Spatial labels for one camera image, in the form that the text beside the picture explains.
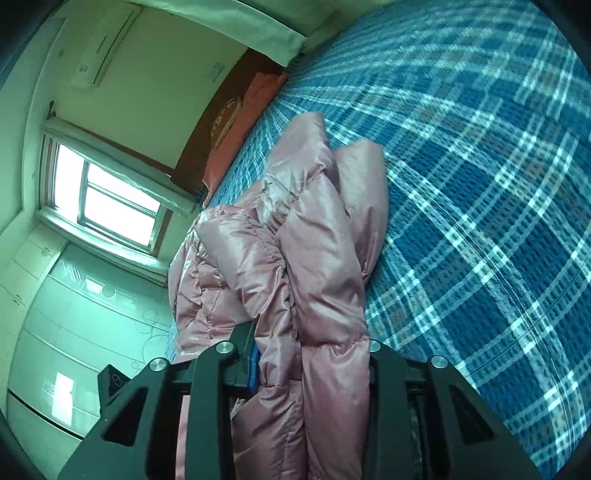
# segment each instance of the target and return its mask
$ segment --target blue plaid bedspread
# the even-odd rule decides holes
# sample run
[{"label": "blue plaid bedspread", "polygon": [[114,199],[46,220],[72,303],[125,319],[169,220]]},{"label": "blue plaid bedspread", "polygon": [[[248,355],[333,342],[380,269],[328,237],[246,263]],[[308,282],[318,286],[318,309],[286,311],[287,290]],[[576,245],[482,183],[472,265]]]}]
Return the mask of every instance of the blue plaid bedspread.
[{"label": "blue plaid bedspread", "polygon": [[382,144],[390,222],[371,335],[445,355],[545,478],[591,421],[591,79],[526,0],[411,0],[303,57],[212,205],[263,172],[294,115]]}]

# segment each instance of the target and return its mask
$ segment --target puffer jacket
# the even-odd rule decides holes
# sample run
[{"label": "puffer jacket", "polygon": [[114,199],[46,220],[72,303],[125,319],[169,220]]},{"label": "puffer jacket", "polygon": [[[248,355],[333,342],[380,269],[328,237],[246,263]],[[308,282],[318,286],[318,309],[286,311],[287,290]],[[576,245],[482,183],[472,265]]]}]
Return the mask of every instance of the puffer jacket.
[{"label": "puffer jacket", "polygon": [[[319,113],[295,117],[262,179],[204,210],[169,273],[181,354],[198,356],[254,319],[258,393],[235,408],[239,479],[359,479],[369,414],[364,286],[384,241],[380,146],[332,151]],[[188,401],[177,478],[184,478]]]}]

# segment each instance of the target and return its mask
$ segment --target orange pillow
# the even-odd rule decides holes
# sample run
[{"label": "orange pillow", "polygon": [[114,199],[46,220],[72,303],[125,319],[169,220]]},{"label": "orange pillow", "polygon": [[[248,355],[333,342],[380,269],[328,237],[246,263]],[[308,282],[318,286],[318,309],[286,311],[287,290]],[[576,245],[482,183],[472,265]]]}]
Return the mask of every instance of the orange pillow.
[{"label": "orange pillow", "polygon": [[223,142],[220,142],[218,148],[212,150],[205,165],[203,173],[203,183],[207,187],[208,193],[203,207],[209,205],[213,194],[222,182],[224,175],[232,166],[234,158],[240,151],[242,144],[248,137],[252,127],[265,108],[271,103],[283,87],[287,80],[287,74],[280,77],[276,75],[257,73],[250,87],[244,95],[242,107],[236,116],[234,124],[230,127]]},{"label": "orange pillow", "polygon": [[222,143],[230,127],[236,121],[241,107],[242,102],[240,99],[233,98],[232,100],[228,100],[219,111],[212,125],[212,150],[215,150]]}]

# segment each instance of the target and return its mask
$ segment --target light switch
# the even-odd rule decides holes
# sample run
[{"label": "light switch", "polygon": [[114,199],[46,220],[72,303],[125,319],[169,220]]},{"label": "light switch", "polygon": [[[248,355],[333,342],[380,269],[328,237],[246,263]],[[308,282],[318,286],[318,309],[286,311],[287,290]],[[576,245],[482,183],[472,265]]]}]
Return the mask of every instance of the light switch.
[{"label": "light switch", "polygon": [[207,78],[212,82],[215,82],[217,78],[220,76],[221,72],[223,72],[224,64],[219,63],[218,61],[213,64],[213,67],[207,73]]}]

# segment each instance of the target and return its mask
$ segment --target brown headboard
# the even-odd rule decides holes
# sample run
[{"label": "brown headboard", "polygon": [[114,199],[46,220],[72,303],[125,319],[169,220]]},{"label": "brown headboard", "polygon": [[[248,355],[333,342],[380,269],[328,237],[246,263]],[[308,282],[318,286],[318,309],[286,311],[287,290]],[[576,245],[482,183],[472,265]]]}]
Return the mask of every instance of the brown headboard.
[{"label": "brown headboard", "polygon": [[283,67],[262,53],[249,48],[228,73],[197,122],[171,176],[174,184],[193,195],[205,188],[202,179],[211,150],[210,135],[213,121],[228,100],[244,97],[248,86],[258,72],[279,75],[283,72]]}]

